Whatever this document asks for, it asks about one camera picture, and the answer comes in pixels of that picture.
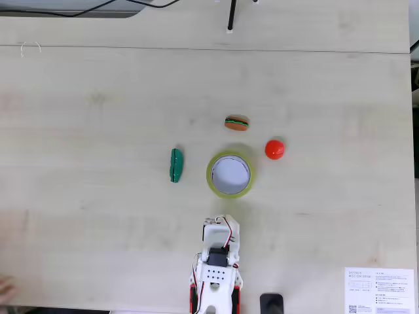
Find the person's hand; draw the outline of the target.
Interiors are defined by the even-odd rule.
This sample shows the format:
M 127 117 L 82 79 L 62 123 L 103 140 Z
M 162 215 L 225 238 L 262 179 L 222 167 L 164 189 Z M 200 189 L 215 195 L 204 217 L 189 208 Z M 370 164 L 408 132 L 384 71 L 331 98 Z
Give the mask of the person's hand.
M 7 304 L 14 298 L 16 292 L 14 279 L 12 277 L 2 277 L 0 284 L 0 304 Z

